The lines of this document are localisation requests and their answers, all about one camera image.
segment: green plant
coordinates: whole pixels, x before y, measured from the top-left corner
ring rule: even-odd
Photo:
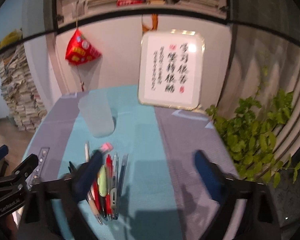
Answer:
[[[258,174],[265,169],[268,171],[261,177],[265,183],[273,177],[273,185],[277,187],[280,182],[281,169],[293,169],[293,183],[297,179],[300,162],[290,168],[291,156],[287,164],[274,159],[273,149],[276,144],[276,135],[273,130],[278,124],[286,124],[292,112],[293,92],[285,93],[280,89],[271,100],[270,107],[264,110],[263,117],[257,118],[253,108],[262,108],[260,101],[256,100],[261,85],[255,97],[239,99],[239,106],[235,110],[235,117],[225,119],[218,115],[218,109],[211,105],[206,113],[212,117],[214,125],[221,136],[226,148],[234,161],[234,165],[242,179],[255,181]]]

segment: gray pen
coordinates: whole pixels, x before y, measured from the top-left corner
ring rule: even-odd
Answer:
[[[115,219],[118,219],[119,217],[119,205],[120,205],[120,198],[122,194],[122,187],[123,187],[123,178],[124,174],[126,172],[126,167],[127,167],[127,160],[128,160],[128,154],[125,154],[122,158],[122,163],[121,163],[121,169],[120,169],[120,177],[119,177],[119,183],[118,183],[118,190],[117,190],[117,208],[116,208],[116,213],[115,213]]]
[[[115,218],[117,208],[117,186],[118,186],[118,169],[119,169],[119,158],[118,154],[115,153],[113,157],[113,175],[112,175],[112,189],[110,192],[110,207],[112,209],[112,218]]]

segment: green pen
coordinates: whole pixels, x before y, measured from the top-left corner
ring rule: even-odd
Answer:
[[[99,195],[100,195],[100,205],[103,213],[103,217],[107,217],[106,212],[106,195],[107,195],[107,175],[106,175],[106,167],[104,165],[101,166],[100,171],[98,173],[98,187],[99,187]]]

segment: yellow object on shelf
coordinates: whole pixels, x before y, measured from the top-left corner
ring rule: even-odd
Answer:
[[[3,47],[20,40],[22,37],[22,31],[14,30],[10,32],[7,36],[5,36],[2,41],[0,41],[0,49]]]

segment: pink eraser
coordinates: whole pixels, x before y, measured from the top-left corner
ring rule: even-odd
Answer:
[[[100,149],[99,149],[103,154],[106,154],[108,152],[111,152],[113,150],[113,147],[111,145],[111,143],[104,143],[103,145],[101,145]]]

